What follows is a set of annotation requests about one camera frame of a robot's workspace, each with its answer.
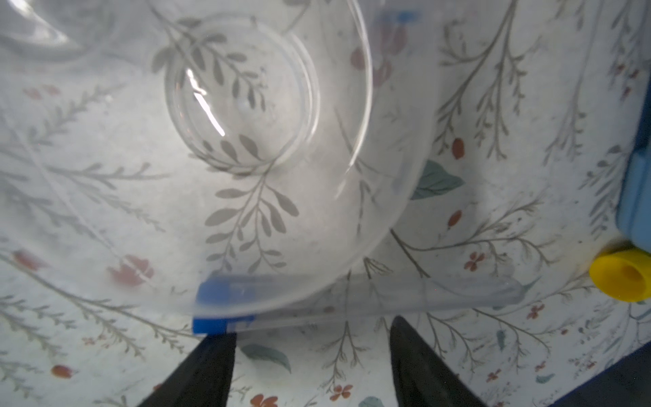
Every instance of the floral tablecloth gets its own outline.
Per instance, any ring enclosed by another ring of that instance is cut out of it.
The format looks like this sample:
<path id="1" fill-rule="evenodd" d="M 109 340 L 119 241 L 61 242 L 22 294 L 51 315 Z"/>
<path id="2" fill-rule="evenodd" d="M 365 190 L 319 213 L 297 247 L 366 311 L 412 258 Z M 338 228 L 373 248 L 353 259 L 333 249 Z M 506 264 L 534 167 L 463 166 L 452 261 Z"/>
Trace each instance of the floral tablecloth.
<path id="1" fill-rule="evenodd" d="M 301 24 L 330 1 L 285 3 Z M 446 264 L 473 275 L 513 264 L 527 290 L 520 304 L 407 317 L 488 406 L 547 406 L 651 339 L 651 305 L 608 298 L 587 275 L 619 237 L 613 216 L 649 77 L 650 0 L 459 4 L 440 27 L 434 74 L 447 80 L 425 173 L 353 272 L 427 277 Z M 70 100 L 45 83 L 24 95 L 64 106 L 51 123 L 64 128 L 102 92 Z M 386 115 L 400 120 L 399 109 Z M 187 318 L 69 292 L 9 238 L 0 260 L 2 405 L 133 407 L 198 342 Z M 240 335 L 230 405 L 395 406 L 390 323 Z"/>

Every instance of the clear plastic container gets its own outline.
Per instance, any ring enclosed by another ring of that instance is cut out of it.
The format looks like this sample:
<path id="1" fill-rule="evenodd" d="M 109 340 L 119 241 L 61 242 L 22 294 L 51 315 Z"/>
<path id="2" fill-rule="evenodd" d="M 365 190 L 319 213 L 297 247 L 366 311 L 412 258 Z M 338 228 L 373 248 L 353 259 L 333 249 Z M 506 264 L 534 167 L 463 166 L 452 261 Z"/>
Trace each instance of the clear plastic container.
<path id="1" fill-rule="evenodd" d="M 420 175 L 445 4 L 3 2 L 2 232 L 52 277 L 158 311 L 196 313 L 211 276 L 285 283 L 204 316 L 315 293 Z"/>

